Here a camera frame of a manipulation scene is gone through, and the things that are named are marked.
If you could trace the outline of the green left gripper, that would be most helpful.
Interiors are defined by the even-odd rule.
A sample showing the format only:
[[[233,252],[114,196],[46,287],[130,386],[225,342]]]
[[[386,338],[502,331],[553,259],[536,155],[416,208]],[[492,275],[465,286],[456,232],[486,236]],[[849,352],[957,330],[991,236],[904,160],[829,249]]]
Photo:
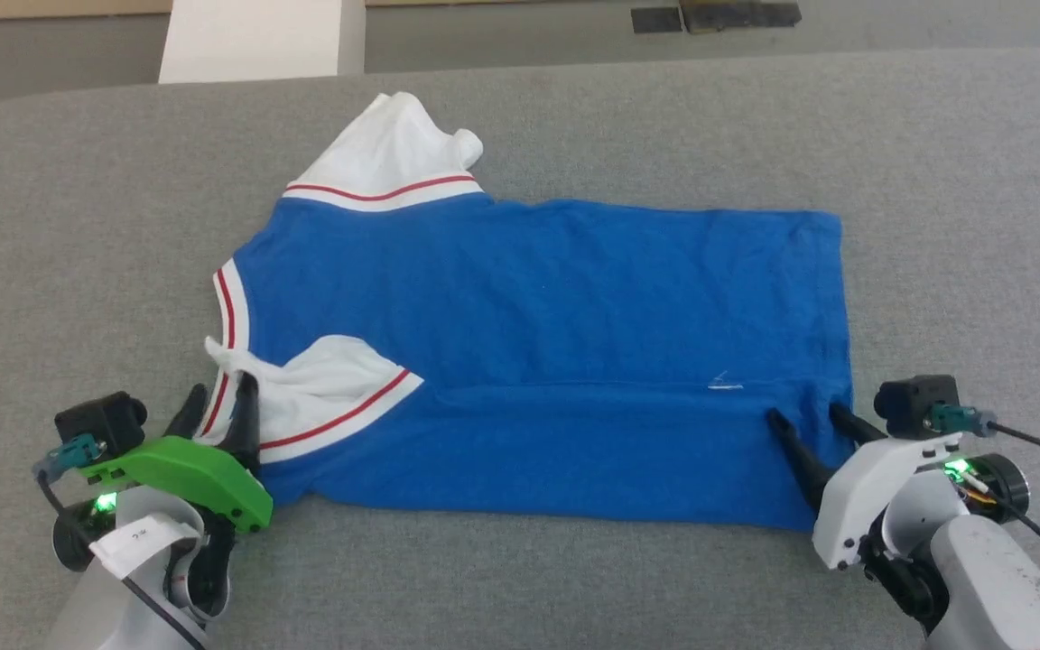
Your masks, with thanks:
[[[145,441],[114,460],[79,469],[90,485],[135,482],[206,506],[223,515],[240,534],[264,530],[272,522],[274,499],[256,480],[260,472],[260,416],[255,376],[240,375],[228,424],[228,453],[194,439],[208,402],[208,388],[191,387],[161,439]]]

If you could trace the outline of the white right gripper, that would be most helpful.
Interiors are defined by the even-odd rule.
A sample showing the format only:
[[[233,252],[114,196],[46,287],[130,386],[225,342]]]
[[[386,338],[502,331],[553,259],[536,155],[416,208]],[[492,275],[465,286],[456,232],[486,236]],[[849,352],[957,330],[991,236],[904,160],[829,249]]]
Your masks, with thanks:
[[[765,423],[783,449],[806,505],[817,515],[813,549],[831,571],[849,565],[911,565],[911,554],[936,538],[940,572],[972,572],[969,514],[944,472],[959,451],[961,433],[929,441],[888,439],[846,404],[830,402],[829,419],[843,439],[861,447],[840,469],[830,468],[806,447],[791,421],[769,408]]]

